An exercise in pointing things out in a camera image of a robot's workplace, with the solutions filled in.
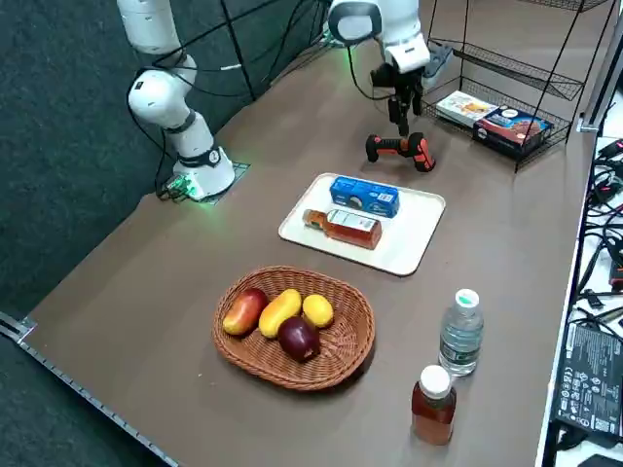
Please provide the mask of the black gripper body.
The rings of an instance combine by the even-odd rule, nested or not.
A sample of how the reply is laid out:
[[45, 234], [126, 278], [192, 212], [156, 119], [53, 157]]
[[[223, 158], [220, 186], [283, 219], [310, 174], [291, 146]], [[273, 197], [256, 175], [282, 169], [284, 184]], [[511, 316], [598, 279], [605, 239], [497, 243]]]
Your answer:
[[401, 73], [396, 67], [388, 68], [389, 86], [396, 97], [409, 93], [411, 96], [422, 96], [422, 68]]

